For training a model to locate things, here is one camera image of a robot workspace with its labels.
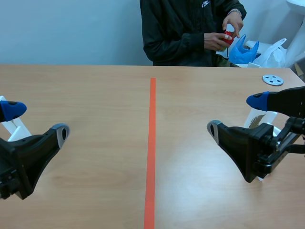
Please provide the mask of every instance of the red cup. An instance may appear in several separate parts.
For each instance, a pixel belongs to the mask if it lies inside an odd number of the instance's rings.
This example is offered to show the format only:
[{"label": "red cup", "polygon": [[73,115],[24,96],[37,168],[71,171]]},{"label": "red cup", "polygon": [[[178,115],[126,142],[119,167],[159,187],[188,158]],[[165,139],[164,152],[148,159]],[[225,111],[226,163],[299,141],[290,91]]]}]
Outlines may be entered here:
[{"label": "red cup", "polygon": [[[233,32],[226,31],[225,34],[229,35],[230,37],[233,36]],[[234,42],[234,39],[232,39],[232,40],[223,39],[223,41],[226,42],[227,44],[231,45]]]}]

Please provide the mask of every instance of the wooden table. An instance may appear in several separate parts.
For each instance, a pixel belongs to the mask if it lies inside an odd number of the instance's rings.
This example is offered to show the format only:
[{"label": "wooden table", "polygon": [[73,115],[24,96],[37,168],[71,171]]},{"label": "wooden table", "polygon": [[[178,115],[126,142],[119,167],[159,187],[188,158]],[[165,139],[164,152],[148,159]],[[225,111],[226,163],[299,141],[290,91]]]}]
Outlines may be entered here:
[{"label": "wooden table", "polygon": [[[270,73],[284,85],[263,83]],[[156,229],[304,228],[304,157],[248,184],[206,130],[213,119],[242,126],[251,94],[304,85],[292,71],[30,65],[0,65],[0,94],[27,105],[33,134],[66,122],[71,135],[31,196],[0,201],[0,228],[143,229],[152,77]]]}]

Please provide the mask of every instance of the white sink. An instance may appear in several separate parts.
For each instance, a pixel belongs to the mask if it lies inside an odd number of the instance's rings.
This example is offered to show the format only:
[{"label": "white sink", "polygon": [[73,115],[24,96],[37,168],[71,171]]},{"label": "white sink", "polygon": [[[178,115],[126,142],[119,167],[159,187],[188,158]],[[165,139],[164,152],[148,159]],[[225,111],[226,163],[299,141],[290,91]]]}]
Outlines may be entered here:
[{"label": "white sink", "polygon": [[287,0],[287,3],[293,11],[305,15],[305,0]]},{"label": "white sink", "polygon": [[294,12],[304,15],[303,24],[287,49],[286,67],[290,68],[305,51],[305,0],[287,0],[287,4]]}]

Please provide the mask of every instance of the white wall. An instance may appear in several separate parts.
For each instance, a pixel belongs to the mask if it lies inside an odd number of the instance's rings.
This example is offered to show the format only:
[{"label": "white wall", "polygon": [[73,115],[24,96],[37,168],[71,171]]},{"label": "white wall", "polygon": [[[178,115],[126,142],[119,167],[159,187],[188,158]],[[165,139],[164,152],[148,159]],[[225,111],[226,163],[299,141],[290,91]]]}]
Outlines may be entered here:
[{"label": "white wall", "polygon": [[240,0],[248,14],[242,34],[246,40],[275,43],[287,38],[287,48],[299,30],[303,16],[291,11],[286,0]]},{"label": "white wall", "polygon": [[[302,17],[285,0],[241,0],[250,40],[288,45]],[[139,0],[1,0],[0,63],[151,64]]]}]

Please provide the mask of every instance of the sleeve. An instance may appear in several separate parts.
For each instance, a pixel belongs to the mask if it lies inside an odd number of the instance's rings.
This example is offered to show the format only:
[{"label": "sleeve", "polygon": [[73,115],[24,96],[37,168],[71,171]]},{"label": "sleeve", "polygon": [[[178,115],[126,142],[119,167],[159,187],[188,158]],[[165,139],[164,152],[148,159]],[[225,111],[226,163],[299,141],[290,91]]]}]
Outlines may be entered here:
[{"label": "sleeve", "polygon": [[246,17],[247,11],[239,0],[220,0],[217,2],[216,7],[221,7],[222,11],[228,14],[233,9],[238,9],[242,13],[242,18]]},{"label": "sleeve", "polygon": [[154,0],[141,0],[142,35],[144,51],[153,62],[172,61],[196,48],[204,48],[204,33],[184,33],[180,40],[169,40],[164,37],[161,24],[161,6]]}]

